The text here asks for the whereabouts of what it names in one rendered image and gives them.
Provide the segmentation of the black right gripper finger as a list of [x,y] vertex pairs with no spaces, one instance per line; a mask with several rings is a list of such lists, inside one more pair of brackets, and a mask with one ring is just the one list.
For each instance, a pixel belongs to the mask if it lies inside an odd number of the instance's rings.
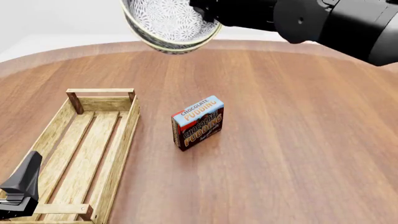
[[218,0],[190,0],[189,5],[201,15],[205,22],[214,23],[218,21],[216,5]]

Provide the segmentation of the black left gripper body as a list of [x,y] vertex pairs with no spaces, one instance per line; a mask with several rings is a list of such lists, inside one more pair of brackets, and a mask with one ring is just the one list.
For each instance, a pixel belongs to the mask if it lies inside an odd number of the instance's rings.
[[29,217],[34,213],[38,200],[24,194],[6,194],[0,199],[0,220]]

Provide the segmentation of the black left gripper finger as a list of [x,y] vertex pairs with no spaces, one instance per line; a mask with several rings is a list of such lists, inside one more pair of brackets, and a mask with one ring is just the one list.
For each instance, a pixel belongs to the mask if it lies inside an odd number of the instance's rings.
[[38,178],[42,156],[31,151],[16,171],[2,184],[0,189],[6,193],[6,201],[16,203],[25,197],[39,200]]

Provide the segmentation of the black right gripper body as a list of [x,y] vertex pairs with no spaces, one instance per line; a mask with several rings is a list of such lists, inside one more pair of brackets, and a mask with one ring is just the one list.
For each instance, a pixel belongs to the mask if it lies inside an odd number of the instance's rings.
[[213,14],[223,26],[275,31],[277,0],[216,0]]

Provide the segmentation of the grey white patterned bowl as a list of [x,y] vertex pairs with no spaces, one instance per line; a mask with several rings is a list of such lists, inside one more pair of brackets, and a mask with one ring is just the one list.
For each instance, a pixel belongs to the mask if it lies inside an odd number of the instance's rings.
[[193,52],[211,41],[222,25],[206,22],[190,0],[119,0],[133,33],[150,48],[169,55]]
[[181,14],[145,16],[124,12],[133,33],[150,48],[163,54],[183,55],[198,50],[221,29],[219,22],[205,22],[193,10]]

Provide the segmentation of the wooden slat tray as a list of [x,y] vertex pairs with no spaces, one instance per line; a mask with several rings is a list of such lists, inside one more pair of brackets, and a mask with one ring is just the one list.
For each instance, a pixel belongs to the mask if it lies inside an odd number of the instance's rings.
[[121,92],[67,90],[68,99],[28,151],[42,156],[38,205],[32,216],[0,224],[108,224],[140,106],[134,89],[125,89],[127,96],[91,94]]

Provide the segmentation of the chocolate pudding box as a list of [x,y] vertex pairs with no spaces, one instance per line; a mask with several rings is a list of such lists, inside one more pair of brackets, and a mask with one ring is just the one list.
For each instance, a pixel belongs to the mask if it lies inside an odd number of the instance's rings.
[[212,95],[171,116],[175,145],[186,151],[222,129],[224,103]]

